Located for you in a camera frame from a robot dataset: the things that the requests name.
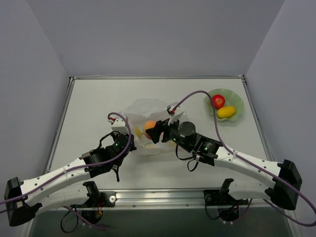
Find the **orange fake peach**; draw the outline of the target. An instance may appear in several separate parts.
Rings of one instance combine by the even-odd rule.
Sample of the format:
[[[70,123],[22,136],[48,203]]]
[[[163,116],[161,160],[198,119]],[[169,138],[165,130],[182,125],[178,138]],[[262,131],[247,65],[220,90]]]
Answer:
[[[146,132],[147,129],[151,129],[151,128],[154,128],[156,125],[156,121],[154,120],[149,120],[147,122],[145,122],[144,126],[143,126],[143,133],[145,135],[145,137],[149,140],[151,140],[151,137],[148,135],[148,133]]]

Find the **pale yellow fake pear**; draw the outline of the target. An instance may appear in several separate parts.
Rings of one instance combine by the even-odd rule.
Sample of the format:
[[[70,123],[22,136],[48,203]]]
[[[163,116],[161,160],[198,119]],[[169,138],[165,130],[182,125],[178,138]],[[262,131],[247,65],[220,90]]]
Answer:
[[[142,136],[141,130],[136,126],[134,127],[134,132],[138,138],[140,138]]]

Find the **white plastic bag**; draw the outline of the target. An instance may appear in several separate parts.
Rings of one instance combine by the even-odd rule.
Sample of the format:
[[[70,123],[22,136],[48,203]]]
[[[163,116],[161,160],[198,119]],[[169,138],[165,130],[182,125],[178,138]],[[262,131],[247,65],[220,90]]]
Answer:
[[[128,118],[131,131],[134,135],[134,143],[137,148],[136,153],[140,156],[154,156],[163,153],[173,152],[175,143],[168,141],[167,143],[158,142],[154,144],[152,140],[145,137],[143,126],[149,120],[159,121],[169,118],[166,110],[168,104],[164,101],[151,98],[140,98],[123,110],[122,114]],[[134,132],[134,127],[138,127],[142,136],[138,138]]]

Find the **red fake apple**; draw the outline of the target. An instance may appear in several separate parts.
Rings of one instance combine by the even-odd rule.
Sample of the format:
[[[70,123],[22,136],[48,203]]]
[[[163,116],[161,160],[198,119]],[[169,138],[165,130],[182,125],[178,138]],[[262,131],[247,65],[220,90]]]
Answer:
[[[225,100],[225,97],[223,95],[215,94],[212,97],[212,102],[213,102],[215,109],[218,110],[218,109],[224,107],[226,100]]]

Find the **yellow fake mango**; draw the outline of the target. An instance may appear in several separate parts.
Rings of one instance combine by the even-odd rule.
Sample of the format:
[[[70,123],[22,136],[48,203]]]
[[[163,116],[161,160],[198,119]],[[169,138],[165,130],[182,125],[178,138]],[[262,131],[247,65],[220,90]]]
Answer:
[[[234,106],[224,106],[217,111],[217,117],[220,119],[230,118],[236,113]]]

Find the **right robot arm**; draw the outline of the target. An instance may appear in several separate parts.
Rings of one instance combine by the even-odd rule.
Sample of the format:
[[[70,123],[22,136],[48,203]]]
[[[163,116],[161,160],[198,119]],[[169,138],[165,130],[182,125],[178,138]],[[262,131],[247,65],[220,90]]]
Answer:
[[[254,186],[241,186],[233,185],[233,178],[226,179],[219,192],[223,203],[235,199],[267,199],[282,209],[296,209],[302,178],[295,163],[268,161],[225,148],[222,142],[197,133],[189,121],[169,124],[168,120],[160,120],[154,127],[145,129],[145,133],[154,143],[174,142],[197,162],[231,169],[256,180]]]

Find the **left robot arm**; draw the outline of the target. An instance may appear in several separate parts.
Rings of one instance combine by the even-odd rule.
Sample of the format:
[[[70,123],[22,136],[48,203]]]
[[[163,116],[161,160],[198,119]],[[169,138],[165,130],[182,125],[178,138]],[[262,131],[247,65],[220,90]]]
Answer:
[[[61,206],[96,206],[101,194],[92,178],[111,171],[118,174],[124,158],[136,150],[133,135],[114,131],[109,136],[112,145],[99,145],[61,168],[33,179],[8,180],[3,204],[9,225],[23,225],[37,214]]]

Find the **green wavy glass bowl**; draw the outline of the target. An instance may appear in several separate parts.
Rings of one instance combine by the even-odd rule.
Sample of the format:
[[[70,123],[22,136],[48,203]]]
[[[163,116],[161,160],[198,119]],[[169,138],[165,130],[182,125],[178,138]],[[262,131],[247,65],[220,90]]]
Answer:
[[[210,100],[205,96],[203,102],[206,111],[211,117],[215,114],[218,121],[237,121],[244,114],[244,102],[234,91],[217,88],[208,92]]]

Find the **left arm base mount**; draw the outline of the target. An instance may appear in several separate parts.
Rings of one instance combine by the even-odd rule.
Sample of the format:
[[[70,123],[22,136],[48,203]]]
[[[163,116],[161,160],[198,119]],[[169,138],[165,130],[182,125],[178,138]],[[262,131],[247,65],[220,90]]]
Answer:
[[[76,208],[96,208],[96,210],[83,210],[81,215],[92,224],[98,224],[103,217],[103,207],[115,207],[116,192],[115,191],[99,191],[97,185],[93,181],[84,182],[86,188],[87,200]]]

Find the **aluminium front rail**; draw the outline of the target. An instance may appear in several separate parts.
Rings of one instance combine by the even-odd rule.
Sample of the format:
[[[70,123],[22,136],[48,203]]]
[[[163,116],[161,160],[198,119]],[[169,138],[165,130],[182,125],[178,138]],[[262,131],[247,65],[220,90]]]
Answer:
[[[203,209],[204,188],[115,190],[115,210]]]

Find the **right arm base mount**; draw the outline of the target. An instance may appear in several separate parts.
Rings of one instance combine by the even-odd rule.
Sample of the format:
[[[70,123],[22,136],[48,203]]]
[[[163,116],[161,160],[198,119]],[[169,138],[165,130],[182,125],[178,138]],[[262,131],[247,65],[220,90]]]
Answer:
[[[219,189],[204,190],[204,211],[211,220],[221,220],[222,223],[233,225],[249,210],[252,199],[235,199],[229,194],[230,184],[234,179],[225,179]],[[208,207],[217,207],[217,215],[211,216]]]

